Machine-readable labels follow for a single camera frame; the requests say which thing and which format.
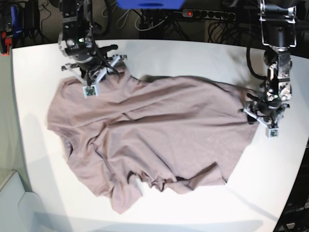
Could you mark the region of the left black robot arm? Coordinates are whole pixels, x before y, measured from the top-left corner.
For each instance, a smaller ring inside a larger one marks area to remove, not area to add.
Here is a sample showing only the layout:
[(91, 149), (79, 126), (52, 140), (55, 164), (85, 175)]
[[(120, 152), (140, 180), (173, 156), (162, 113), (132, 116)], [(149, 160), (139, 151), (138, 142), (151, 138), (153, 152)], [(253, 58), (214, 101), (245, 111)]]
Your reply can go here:
[(297, 0), (260, 0), (258, 2), (262, 44), (267, 47), (264, 63), (267, 75), (260, 76), (253, 71), (250, 47), (246, 60), (250, 73), (262, 80), (261, 93), (247, 94), (249, 101), (241, 110), (247, 115), (249, 124), (259, 122), (266, 128), (266, 136), (279, 135), (278, 123), (283, 118), (288, 101), (292, 98), (290, 71), (293, 66), (290, 48), (296, 47), (296, 6)]

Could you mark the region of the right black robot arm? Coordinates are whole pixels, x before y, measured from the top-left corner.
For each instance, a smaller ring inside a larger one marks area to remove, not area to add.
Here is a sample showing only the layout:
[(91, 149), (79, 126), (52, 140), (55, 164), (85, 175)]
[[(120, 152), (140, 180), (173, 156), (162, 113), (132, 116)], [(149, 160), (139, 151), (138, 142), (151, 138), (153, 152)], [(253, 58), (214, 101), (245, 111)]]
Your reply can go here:
[(62, 71), (70, 71), (82, 83), (84, 96), (97, 96), (99, 82), (110, 72), (118, 73), (115, 66), (126, 59), (126, 55), (108, 56), (108, 52), (118, 46), (98, 47), (94, 35), (101, 27), (93, 20), (91, 0), (61, 0), (62, 32), (58, 37), (58, 47), (62, 54), (75, 61), (66, 63)]

